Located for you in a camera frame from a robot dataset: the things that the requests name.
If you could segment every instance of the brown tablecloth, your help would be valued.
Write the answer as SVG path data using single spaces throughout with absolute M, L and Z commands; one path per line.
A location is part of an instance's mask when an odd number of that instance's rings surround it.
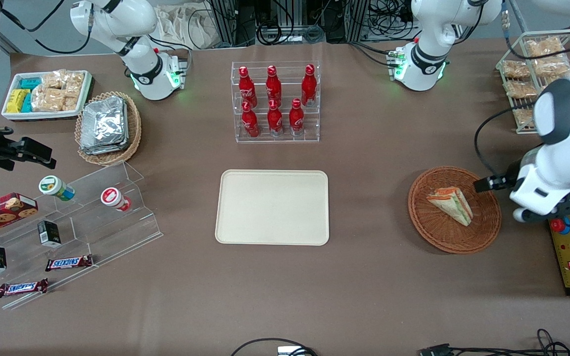
M 15 311 L 0 309 L 0 356 L 229 355 L 278 336 L 326 356 L 413 355 L 457 347 L 535 347 L 544 327 L 570 344 L 570 298 L 544 224 L 511 218 L 498 198 L 500 235 L 475 255 L 448 255 L 418 235 L 407 214 L 416 176 L 438 165 L 488 172 L 473 150 L 486 117 L 507 107 L 493 67 L 502 39 L 454 47 L 435 88 L 412 92 L 347 45 L 283 45 L 195 52 L 185 90 L 147 101 L 115 55 L 13 55 L 13 73 L 89 70 L 94 93 L 119 90 L 140 109 L 143 137 L 130 161 L 145 177 L 145 203 L 162 238 Z M 396 44 L 382 44 L 392 48 Z M 232 61 L 321 59 L 317 144 L 237 144 Z M 74 180 L 99 167 L 76 153 L 73 121 L 11 124 L 54 148 L 54 171 Z M 534 147 L 511 114 L 484 129 L 485 155 L 500 169 Z M 227 169 L 319 169 L 330 180 L 325 246 L 221 245 L 214 237 Z M 38 195 L 51 173 L 35 164 L 0 170 L 0 195 Z M 287 228 L 283 216 L 281 228 Z M 243 355 L 275 355 L 275 344 Z

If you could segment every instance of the emergency stop button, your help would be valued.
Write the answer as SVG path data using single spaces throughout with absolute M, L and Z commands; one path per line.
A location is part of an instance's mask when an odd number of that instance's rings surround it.
M 563 232 L 566 229 L 566 224 L 563 219 L 553 219 L 550 223 L 551 229 L 555 232 Z

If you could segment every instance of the sandwich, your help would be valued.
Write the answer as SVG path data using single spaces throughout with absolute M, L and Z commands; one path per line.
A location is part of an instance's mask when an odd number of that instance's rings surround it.
M 463 226 L 470 225 L 472 218 L 475 217 L 466 197 L 457 187 L 439 188 L 426 199 Z

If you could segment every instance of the gray floor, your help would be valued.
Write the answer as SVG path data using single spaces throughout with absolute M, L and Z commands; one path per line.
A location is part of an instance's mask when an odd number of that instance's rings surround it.
M 2 16 L 0 19 L 0 31 L 9 38 L 22 52 L 37 55 L 52 55 L 51 52 L 41 48 L 34 42 L 34 38 L 39 39 L 45 45 L 58 50 L 70 50 L 79 47 L 84 42 L 84 36 L 74 29 L 70 22 L 70 5 L 77 0 L 66 0 L 59 9 L 40 30 L 29 33 L 19 29 L 12 21 Z M 32 27 L 36 25 L 52 8 L 56 0 L 46 6 L 45 0 L 7 0 L 5 7 L 15 14 L 21 22 Z M 173 3 L 177 1 L 150 0 L 152 4 Z M 548 14 L 538 9 L 534 4 L 523 0 L 519 1 L 522 13 L 530 30 L 554 30 L 570 25 L 570 18 Z M 520 29 L 513 24 L 512 36 L 515 38 L 520 34 Z M 473 34 L 473 38 L 497 38 L 502 36 L 500 21 L 495 21 L 487 26 L 479 27 Z M 86 48 L 79 54 L 110 53 L 111 51 L 104 45 L 91 39 Z M 0 104 L 6 94 L 7 84 L 10 78 L 9 58 L 0 55 Z

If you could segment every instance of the wicker basket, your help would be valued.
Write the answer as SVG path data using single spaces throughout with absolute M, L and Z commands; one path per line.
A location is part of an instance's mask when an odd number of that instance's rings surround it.
M 478 176 L 465 169 L 443 166 L 422 173 L 410 187 L 409 214 L 424 239 L 450 253 L 476 253 L 489 246 L 500 230 L 500 207 L 493 192 L 475 192 Z M 430 203 L 426 196 L 435 189 L 461 189 L 475 217 L 468 227 Z
M 127 149 L 124 151 L 102 153 L 101 155 L 88 155 L 79 149 L 79 156 L 81 156 L 90 164 L 108 166 L 115 164 L 118 161 L 129 160 L 129 158 L 133 156 L 133 154 L 138 149 L 138 146 L 140 145 L 140 138 L 142 137 L 140 112 L 138 112 L 136 104 L 134 104 L 133 100 L 131 100 L 128 95 L 122 92 L 104 92 L 91 98 L 89 102 L 104 100 L 113 95 L 119 96 L 127 102 L 127 120 L 129 120 L 129 147 L 127 147 Z M 76 119 L 76 130 L 74 131 L 74 139 L 76 140 L 76 143 L 79 144 L 79 146 L 81 145 L 82 115 L 83 113 L 81 111 L 81 113 L 79 113 L 79 117 Z

